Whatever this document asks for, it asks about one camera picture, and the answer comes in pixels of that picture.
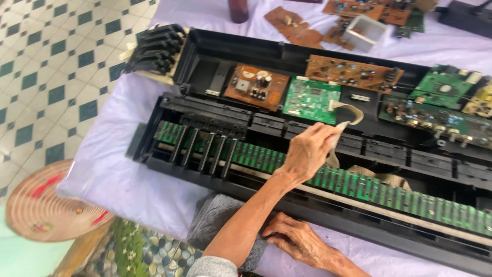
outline loose circuit board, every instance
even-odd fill
[[[224,96],[277,111],[289,77],[238,64]]]
[[[410,94],[417,103],[457,108],[458,101],[482,78],[482,74],[454,66],[435,65]]]
[[[350,51],[354,50],[355,46],[348,43],[345,39],[341,37],[351,21],[351,17],[340,17],[337,20],[338,26],[331,27],[330,30],[323,36],[323,41],[328,43],[335,43]]]
[[[161,121],[154,137],[162,144],[176,145],[182,130],[182,125]],[[190,137],[191,133],[188,132],[184,138],[183,149],[187,148]],[[198,136],[191,149],[195,153],[203,153],[203,149],[209,142],[209,137],[210,134]],[[213,141],[209,157],[215,156],[217,145],[218,143]],[[234,141],[228,138],[223,149],[229,149],[232,145],[234,145]],[[226,160],[227,152],[229,151],[222,151],[220,158]],[[286,154],[284,153],[236,141],[232,149],[231,163],[272,174],[285,162],[285,158]],[[414,215],[420,217],[421,220],[473,232],[485,238],[492,237],[492,214],[472,206],[385,185],[379,179],[370,176],[323,166],[304,185],[336,193],[372,206],[396,210],[399,214]]]
[[[270,22],[292,44],[321,49],[322,34],[309,29],[309,23],[303,22],[297,13],[284,10],[281,6],[265,14],[265,19]]]
[[[412,12],[415,0],[384,0],[381,19],[386,23],[403,26]]]
[[[290,81],[283,113],[334,125],[336,111],[330,103],[340,100],[340,85],[297,76]]]
[[[424,13],[417,9],[413,8],[410,16],[406,20],[404,26],[398,26],[397,28],[397,37],[402,38],[410,38],[413,32],[424,33]]]
[[[492,81],[475,93],[462,112],[487,118],[492,116]]]
[[[336,14],[348,17],[357,17],[361,14],[378,20],[383,13],[384,5],[377,4],[379,1],[347,1],[329,0],[323,9],[323,13]]]
[[[492,149],[492,121],[410,99],[386,95],[379,118],[434,133],[438,139]]]
[[[354,86],[381,93],[390,93],[403,70],[357,63],[316,55],[309,56],[305,76],[324,82]]]

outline gray fleece cloth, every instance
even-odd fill
[[[209,246],[220,229],[244,205],[244,202],[223,194],[212,194],[204,202],[202,208],[197,208],[191,222],[186,240],[195,248],[204,250]],[[253,271],[258,266],[267,241],[259,234],[253,244],[246,261],[239,271]]]

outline electrolytic capacitor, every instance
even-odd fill
[[[264,87],[268,87],[268,85],[270,85],[270,82],[272,81],[272,77],[271,76],[266,76],[265,79],[263,80],[263,86]]]
[[[256,86],[261,87],[261,81],[263,80],[263,77],[261,75],[256,76]]]

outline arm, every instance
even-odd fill
[[[253,247],[256,234],[277,202],[290,190],[311,179],[331,149],[335,127],[316,123],[290,141],[282,167],[222,227],[204,256],[216,256],[240,267]]]
[[[338,249],[325,244],[305,221],[297,221],[279,212],[263,236],[292,258],[315,268],[327,270],[340,277],[370,277]]]

